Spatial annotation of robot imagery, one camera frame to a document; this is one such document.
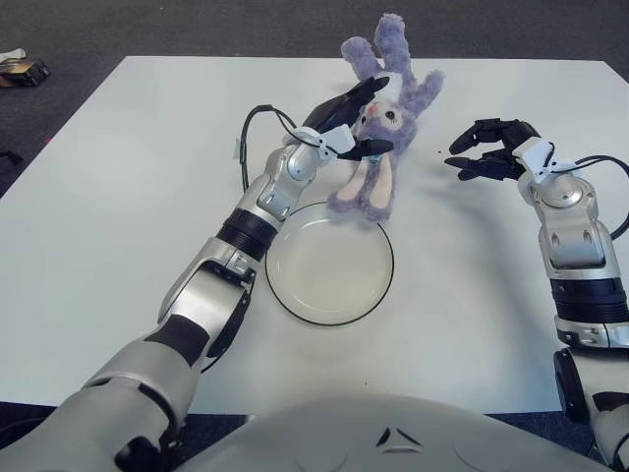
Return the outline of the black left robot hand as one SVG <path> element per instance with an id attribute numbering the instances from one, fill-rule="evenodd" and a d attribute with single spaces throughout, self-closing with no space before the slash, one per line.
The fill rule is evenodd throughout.
<path id="1" fill-rule="evenodd" d="M 317 132 L 314 145 L 321 160 L 338 157 L 358 161 L 394 149 L 393 143 L 387 140 L 356 141 L 350 130 L 358 120 L 360 111 L 388 82 L 388 77 L 368 78 L 347 92 L 321 103 L 308 115 L 302 127 Z"/>

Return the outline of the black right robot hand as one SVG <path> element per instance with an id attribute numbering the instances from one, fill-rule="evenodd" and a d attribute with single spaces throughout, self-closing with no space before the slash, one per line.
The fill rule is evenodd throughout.
<path id="1" fill-rule="evenodd" d="M 449 147 L 450 157 L 444 163 L 458 168 L 458 179 L 468 181 L 478 177 L 502 181 L 517 180 L 525 168 L 516 161 L 513 150 L 529 138 L 538 138 L 538 132 L 525 121 L 499 118 L 476 120 Z M 503 148 L 482 154 L 479 159 L 461 156 L 461 153 L 479 144 L 502 143 Z"/>

